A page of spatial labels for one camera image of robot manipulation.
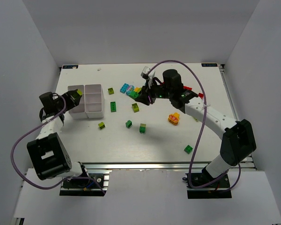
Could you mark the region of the green yellow lego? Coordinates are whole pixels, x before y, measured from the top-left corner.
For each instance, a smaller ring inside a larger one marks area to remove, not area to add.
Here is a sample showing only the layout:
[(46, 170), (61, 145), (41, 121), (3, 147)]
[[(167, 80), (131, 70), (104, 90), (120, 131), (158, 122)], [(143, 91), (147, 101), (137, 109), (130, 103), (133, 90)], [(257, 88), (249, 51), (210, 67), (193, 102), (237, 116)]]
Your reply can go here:
[(73, 99), (78, 99), (82, 97), (82, 91), (79, 89), (73, 90), (72, 94), (71, 94)]

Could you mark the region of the lime rounded lego brick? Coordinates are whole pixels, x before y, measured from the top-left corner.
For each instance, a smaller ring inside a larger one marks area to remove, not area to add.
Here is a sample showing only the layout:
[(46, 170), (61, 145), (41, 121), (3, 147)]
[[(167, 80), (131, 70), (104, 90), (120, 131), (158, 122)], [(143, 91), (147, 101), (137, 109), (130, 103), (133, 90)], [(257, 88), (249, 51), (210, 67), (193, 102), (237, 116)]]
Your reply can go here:
[(131, 91), (128, 96), (132, 99), (136, 99), (139, 96), (139, 93)]

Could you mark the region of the dark green small lego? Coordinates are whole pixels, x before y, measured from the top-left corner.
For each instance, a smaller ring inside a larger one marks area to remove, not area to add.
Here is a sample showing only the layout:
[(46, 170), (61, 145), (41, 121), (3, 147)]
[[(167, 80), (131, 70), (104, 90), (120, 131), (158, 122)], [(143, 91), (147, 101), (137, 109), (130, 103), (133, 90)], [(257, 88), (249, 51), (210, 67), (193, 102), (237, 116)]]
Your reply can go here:
[(126, 127), (127, 128), (130, 128), (132, 126), (132, 121), (131, 120), (128, 120), (127, 122), (126, 122)]

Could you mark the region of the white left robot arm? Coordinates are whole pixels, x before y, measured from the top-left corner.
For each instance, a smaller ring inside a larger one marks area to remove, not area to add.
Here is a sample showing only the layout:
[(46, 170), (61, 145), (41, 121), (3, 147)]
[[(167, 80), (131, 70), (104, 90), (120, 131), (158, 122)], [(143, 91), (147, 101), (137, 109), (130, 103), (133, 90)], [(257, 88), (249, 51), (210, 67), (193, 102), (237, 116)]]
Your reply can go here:
[(62, 96), (47, 92), (39, 96), (43, 105), (39, 113), (42, 128), (37, 138), (27, 143), (27, 150), (39, 179), (79, 177), (84, 173), (80, 162), (72, 162), (59, 133), (64, 113), (78, 106), (82, 92), (70, 90)]

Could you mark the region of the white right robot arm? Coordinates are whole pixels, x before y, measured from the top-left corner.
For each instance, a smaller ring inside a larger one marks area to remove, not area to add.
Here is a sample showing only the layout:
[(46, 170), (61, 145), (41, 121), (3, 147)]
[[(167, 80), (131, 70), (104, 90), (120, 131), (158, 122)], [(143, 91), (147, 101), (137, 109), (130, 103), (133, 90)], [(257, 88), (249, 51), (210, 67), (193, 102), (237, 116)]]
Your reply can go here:
[(256, 150), (251, 123), (245, 119), (237, 121), (205, 104), (197, 93), (182, 84), (177, 70), (164, 71), (161, 82), (144, 67), (141, 77), (146, 83), (135, 99), (137, 102), (150, 105), (157, 98), (168, 99), (174, 108), (195, 117), (221, 139), (219, 155), (202, 170), (204, 181), (215, 180)]

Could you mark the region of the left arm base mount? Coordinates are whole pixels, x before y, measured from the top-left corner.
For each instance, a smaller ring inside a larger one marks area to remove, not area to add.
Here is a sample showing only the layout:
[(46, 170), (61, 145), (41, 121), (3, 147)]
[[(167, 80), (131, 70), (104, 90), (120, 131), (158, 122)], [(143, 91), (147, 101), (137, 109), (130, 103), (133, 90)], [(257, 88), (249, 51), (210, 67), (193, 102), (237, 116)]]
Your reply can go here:
[(108, 188), (109, 174), (103, 171), (90, 170), (80, 177), (62, 183), (60, 196), (105, 196)]

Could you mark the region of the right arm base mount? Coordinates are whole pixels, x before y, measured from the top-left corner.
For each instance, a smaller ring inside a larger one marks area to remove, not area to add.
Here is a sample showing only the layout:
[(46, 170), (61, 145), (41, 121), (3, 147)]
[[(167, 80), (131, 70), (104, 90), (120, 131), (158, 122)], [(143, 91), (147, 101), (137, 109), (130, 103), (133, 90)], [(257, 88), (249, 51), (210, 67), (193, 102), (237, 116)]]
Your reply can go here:
[(182, 181), (186, 184), (188, 199), (230, 199), (232, 198), (228, 175), (219, 181), (203, 188), (192, 188), (188, 181), (189, 174), (186, 173)]

